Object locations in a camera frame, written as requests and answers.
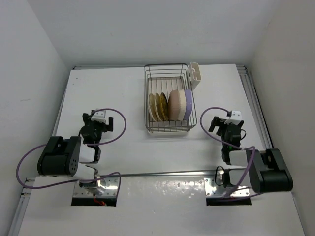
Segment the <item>cream round plate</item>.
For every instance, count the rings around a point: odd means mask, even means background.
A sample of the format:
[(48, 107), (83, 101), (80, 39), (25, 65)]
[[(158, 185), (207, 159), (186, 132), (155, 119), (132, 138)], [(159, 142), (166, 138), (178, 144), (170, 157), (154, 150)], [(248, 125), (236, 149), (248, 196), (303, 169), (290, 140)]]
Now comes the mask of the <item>cream round plate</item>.
[(159, 121), (163, 121), (163, 116), (161, 114), (161, 110), (160, 110), (160, 95), (158, 93), (155, 93), (154, 96), (154, 102), (155, 102), (155, 113), (157, 115), (157, 118)]
[(148, 96), (148, 109), (152, 120), (158, 122), (158, 118), (155, 113), (154, 95), (152, 93)]

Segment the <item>purple square plate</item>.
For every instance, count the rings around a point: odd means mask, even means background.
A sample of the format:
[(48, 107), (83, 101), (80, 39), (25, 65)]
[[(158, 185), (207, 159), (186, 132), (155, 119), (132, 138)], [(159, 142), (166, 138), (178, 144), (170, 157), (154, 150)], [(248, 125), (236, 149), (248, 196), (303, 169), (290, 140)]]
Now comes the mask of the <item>purple square plate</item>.
[(186, 111), (183, 120), (188, 120), (192, 113), (192, 92), (190, 89), (185, 90)]

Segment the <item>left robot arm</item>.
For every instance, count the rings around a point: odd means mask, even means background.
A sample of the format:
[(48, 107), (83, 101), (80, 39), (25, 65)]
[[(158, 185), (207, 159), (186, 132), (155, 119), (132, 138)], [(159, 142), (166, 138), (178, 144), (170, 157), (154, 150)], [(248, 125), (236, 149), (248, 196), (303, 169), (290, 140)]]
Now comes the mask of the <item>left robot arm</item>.
[(97, 164), (101, 157), (98, 146), (102, 134), (112, 132), (114, 118), (105, 118), (105, 112), (84, 113), (84, 125), (77, 136), (68, 139), (52, 136), (37, 163), (38, 173), (42, 176), (65, 176), (79, 180), (79, 186), (100, 196), (107, 189), (105, 180), (98, 180), (98, 170), (89, 166)]

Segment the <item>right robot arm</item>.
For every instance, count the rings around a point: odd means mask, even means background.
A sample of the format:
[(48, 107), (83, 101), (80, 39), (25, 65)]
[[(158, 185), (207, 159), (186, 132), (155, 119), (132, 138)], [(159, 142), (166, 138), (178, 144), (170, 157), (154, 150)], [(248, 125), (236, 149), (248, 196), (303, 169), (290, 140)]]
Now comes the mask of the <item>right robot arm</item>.
[[(216, 134), (223, 141), (222, 159), (227, 165), (233, 165), (234, 160), (239, 161), (241, 166), (249, 164), (252, 151), (239, 149), (243, 139), (243, 124), (242, 120), (232, 122), (218, 116), (211, 121), (208, 131), (213, 132), (218, 128)], [(293, 189), (293, 178), (277, 148), (255, 150), (248, 174), (251, 187), (256, 193), (286, 192)]]

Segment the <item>yellow patterned round plate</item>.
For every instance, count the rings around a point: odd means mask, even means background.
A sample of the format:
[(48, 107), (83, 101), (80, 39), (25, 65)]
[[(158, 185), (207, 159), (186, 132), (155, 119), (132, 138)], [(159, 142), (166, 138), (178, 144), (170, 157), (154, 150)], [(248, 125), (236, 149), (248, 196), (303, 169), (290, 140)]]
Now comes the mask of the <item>yellow patterned round plate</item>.
[(163, 116), (163, 120), (168, 121), (169, 120), (168, 101), (167, 101), (166, 95), (163, 92), (160, 94), (160, 109)]

